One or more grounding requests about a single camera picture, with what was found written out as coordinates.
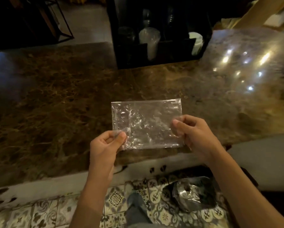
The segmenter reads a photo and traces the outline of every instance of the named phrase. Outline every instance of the patterned tile floor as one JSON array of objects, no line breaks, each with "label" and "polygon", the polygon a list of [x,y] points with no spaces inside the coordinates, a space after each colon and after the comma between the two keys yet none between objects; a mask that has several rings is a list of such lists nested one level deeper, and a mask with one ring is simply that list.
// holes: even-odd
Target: patterned tile floor
[{"label": "patterned tile floor", "polygon": [[[153,223],[171,227],[232,227],[224,197],[217,193],[218,206],[191,213],[182,212],[171,198],[171,184],[187,177],[172,174],[150,180],[133,181],[143,197]],[[37,202],[30,206],[0,212],[0,228],[67,228],[77,206],[79,195]],[[127,202],[124,185],[108,189],[100,228],[123,227],[126,223]]]}]

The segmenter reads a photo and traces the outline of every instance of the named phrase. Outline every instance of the black organizer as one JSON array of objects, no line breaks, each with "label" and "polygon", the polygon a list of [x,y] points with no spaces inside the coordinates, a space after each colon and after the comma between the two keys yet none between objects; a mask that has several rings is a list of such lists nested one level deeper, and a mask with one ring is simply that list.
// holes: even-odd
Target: black organizer
[{"label": "black organizer", "polygon": [[[111,25],[114,52],[119,69],[141,66],[197,60],[203,53],[212,37],[212,27],[204,0],[123,0],[126,8],[116,11],[115,0],[106,0],[107,13]],[[165,29],[168,7],[174,8],[174,33],[172,40],[166,40]],[[154,60],[147,59],[147,44],[139,43],[139,32],[143,27],[143,9],[152,13],[150,27],[160,31],[161,39],[158,44],[157,56]],[[132,45],[121,45],[118,38],[119,26],[133,28],[136,39]],[[200,52],[193,56],[191,51],[195,38],[189,39],[188,32],[202,35],[204,43]]]}]

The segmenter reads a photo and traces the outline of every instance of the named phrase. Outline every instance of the brown marble surface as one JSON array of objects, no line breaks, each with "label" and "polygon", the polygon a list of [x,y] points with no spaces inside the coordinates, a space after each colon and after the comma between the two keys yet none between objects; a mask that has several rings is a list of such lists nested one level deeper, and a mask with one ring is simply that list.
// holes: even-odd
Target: brown marble surface
[{"label": "brown marble surface", "polygon": [[[87,170],[112,101],[182,99],[222,144],[284,133],[284,33],[215,31],[199,61],[116,70],[108,43],[0,53],[0,186]],[[126,150],[124,165],[188,152]]]}]

